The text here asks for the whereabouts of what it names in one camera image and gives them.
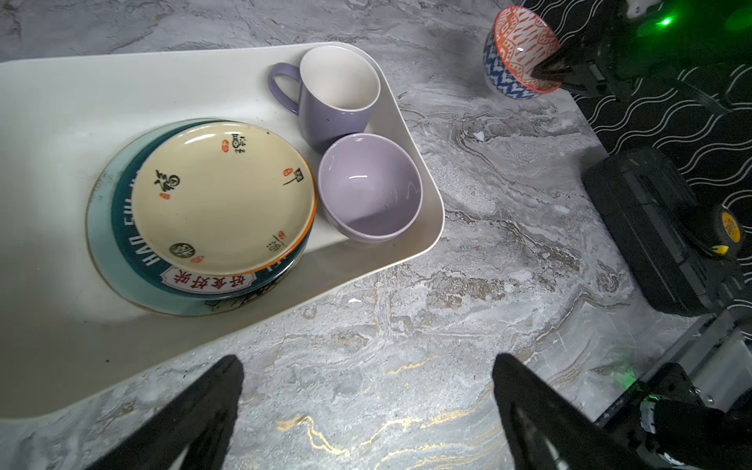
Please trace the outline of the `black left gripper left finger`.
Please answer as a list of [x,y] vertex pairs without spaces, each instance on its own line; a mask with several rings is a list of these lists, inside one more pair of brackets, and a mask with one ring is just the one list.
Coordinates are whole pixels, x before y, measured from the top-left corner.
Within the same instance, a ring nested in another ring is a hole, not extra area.
[[92,469],[221,469],[238,418],[243,364],[221,358]]

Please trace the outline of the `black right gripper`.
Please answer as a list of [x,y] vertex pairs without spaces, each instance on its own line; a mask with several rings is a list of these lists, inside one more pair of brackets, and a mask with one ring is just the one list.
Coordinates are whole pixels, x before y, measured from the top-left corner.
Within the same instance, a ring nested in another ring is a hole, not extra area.
[[748,1],[610,1],[585,33],[536,64],[532,76],[586,97],[621,100],[630,99],[641,78],[712,103],[711,94],[678,72],[750,60]]

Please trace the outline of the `blue patterned bowl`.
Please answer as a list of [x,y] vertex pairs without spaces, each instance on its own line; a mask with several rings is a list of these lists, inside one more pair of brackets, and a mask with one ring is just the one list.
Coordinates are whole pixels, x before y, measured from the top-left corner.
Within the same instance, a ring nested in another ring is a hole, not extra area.
[[484,45],[487,85],[517,100],[552,93],[561,83],[534,78],[532,72],[560,49],[553,29],[540,16],[524,7],[507,7],[497,14]]

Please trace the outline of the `lilac ceramic bowl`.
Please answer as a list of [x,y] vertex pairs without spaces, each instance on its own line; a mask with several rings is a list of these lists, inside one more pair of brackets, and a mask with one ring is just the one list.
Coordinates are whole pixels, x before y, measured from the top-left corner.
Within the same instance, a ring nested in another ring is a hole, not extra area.
[[330,223],[360,243],[402,235],[423,205],[423,181],[411,156],[389,138],[365,132],[342,137],[326,150],[318,193]]

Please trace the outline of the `white plate green rim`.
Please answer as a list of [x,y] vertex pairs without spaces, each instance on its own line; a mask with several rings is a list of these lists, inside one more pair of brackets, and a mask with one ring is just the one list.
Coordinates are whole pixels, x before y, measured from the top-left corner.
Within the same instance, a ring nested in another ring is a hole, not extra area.
[[144,241],[134,224],[131,207],[131,193],[139,168],[149,154],[167,138],[160,138],[140,152],[136,159],[128,164],[125,174],[117,184],[113,203],[112,223],[121,252],[128,263],[139,275],[153,285],[164,284],[175,291],[185,292],[188,297],[200,295],[214,299],[222,294],[249,289],[254,281],[266,282],[263,274],[207,275],[173,266],[158,256]]

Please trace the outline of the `cream plate with motifs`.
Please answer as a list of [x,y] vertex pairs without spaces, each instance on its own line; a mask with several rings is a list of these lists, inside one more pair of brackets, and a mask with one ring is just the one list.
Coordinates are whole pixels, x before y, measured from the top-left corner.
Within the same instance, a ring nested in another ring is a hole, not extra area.
[[249,254],[253,173],[269,150],[285,144],[295,148],[265,128],[235,121],[196,125],[168,137],[134,180],[136,229],[177,268],[246,274],[254,265]]

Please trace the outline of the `mint green ceramic plate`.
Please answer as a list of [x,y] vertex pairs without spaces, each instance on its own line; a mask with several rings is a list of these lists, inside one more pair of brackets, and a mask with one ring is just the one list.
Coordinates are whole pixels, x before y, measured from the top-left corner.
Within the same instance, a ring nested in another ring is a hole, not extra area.
[[164,284],[153,285],[131,267],[119,248],[112,223],[113,203],[121,177],[128,164],[152,142],[205,123],[204,119],[186,119],[157,127],[131,141],[108,162],[89,198],[86,238],[91,260],[115,292],[142,309],[182,317],[217,315],[239,309],[275,288],[299,262],[309,242],[309,235],[305,235],[291,255],[273,268],[265,269],[262,273],[268,278],[266,282],[254,281],[249,289],[222,294],[217,299],[204,295],[190,298],[185,292],[172,290]]

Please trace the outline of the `lilac mug white inside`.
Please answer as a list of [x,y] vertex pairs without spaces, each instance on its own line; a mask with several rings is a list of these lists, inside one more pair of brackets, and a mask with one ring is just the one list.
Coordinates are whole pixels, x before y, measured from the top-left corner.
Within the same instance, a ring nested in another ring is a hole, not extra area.
[[324,153],[340,138],[365,131],[381,95],[381,80],[360,54],[325,45],[307,51],[298,66],[274,65],[268,89],[298,117],[309,147]]

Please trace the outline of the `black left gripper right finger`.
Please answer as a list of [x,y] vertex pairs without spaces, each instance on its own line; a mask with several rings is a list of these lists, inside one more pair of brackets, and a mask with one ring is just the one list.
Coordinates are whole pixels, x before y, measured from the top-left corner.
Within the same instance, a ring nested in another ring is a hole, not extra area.
[[517,469],[644,469],[512,354],[493,364],[493,392]]

